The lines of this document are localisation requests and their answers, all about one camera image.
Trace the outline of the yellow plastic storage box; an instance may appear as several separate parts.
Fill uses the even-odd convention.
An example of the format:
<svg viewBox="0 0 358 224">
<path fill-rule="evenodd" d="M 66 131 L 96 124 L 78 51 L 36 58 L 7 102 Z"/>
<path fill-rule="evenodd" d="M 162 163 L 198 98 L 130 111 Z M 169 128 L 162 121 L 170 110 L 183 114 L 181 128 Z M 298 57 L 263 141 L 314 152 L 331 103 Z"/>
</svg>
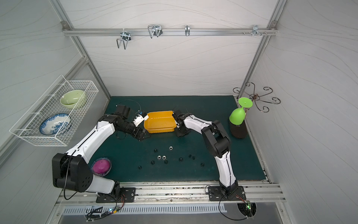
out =
<svg viewBox="0 0 358 224">
<path fill-rule="evenodd" d="M 174 132 L 177 127 L 173 111 L 150 112 L 148 119 L 144 121 L 144 128 L 149 133 Z"/>
</svg>

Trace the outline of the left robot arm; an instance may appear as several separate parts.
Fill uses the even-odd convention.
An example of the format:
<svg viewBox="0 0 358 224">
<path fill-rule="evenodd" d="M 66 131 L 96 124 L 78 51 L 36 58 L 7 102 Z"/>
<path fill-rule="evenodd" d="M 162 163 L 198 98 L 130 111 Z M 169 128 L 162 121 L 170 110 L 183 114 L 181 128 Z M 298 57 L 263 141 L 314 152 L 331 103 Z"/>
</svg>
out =
<svg viewBox="0 0 358 224">
<path fill-rule="evenodd" d="M 104 114 L 78 144 L 64 154 L 56 154 L 52 158 L 53 185 L 75 192 L 117 194 L 119 183 L 93 174 L 88 164 L 105 140 L 115 132 L 126 133 L 138 141 L 145 138 L 147 131 L 139 125 L 149 116 L 140 111 L 129 122 L 129 113 L 129 107 L 118 105 L 113 114 Z"/>
</svg>

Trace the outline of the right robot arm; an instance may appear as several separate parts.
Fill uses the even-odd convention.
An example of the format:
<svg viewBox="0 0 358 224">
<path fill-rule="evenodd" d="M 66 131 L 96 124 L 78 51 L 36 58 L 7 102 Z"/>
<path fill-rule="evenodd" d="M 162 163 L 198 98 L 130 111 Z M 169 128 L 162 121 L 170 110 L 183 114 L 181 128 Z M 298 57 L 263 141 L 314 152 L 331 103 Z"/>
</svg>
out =
<svg viewBox="0 0 358 224">
<path fill-rule="evenodd" d="M 172 114 L 177 137 L 188 135 L 192 130 L 200 133 L 209 153 L 214 157 L 218 171 L 219 183 L 224 195 L 228 195 L 238 188 L 237 179 L 231 164 L 231 140 L 218 121 L 206 121 L 191 113 L 182 113 L 180 110 Z"/>
</svg>

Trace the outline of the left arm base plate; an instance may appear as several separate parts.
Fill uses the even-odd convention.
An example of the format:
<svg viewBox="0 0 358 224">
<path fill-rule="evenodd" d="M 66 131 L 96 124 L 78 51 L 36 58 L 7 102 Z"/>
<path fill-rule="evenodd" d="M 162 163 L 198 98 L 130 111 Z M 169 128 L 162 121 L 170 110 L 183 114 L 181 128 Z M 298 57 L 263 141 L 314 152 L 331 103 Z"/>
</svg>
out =
<svg viewBox="0 0 358 224">
<path fill-rule="evenodd" d="M 133 203 L 135 195 L 136 188 L 114 188 L 110 194 L 98 193 L 96 203 Z"/>
</svg>

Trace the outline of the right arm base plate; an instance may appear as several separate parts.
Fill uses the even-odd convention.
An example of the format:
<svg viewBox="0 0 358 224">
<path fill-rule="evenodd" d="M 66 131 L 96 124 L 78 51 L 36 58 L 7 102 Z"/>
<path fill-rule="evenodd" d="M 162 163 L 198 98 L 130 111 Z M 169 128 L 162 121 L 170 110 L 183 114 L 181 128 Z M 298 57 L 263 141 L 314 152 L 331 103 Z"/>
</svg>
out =
<svg viewBox="0 0 358 224">
<path fill-rule="evenodd" d="M 235 186 L 230 191 L 225 191 L 221 186 L 208 185 L 205 189 L 209 200 L 214 202 L 219 201 L 246 201 L 246 193 L 242 186 Z"/>
</svg>

